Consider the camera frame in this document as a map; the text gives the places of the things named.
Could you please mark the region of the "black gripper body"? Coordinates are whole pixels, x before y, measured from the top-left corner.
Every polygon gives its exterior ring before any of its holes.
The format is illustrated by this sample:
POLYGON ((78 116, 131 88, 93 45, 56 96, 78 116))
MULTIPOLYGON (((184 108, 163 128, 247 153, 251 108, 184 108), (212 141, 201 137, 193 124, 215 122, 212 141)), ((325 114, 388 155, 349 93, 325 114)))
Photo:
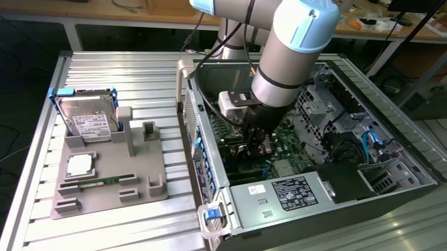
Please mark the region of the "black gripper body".
POLYGON ((247 108, 244 119, 253 128, 273 131, 289 110, 289 105, 283 107, 271 107, 265 104, 253 105, 247 108))

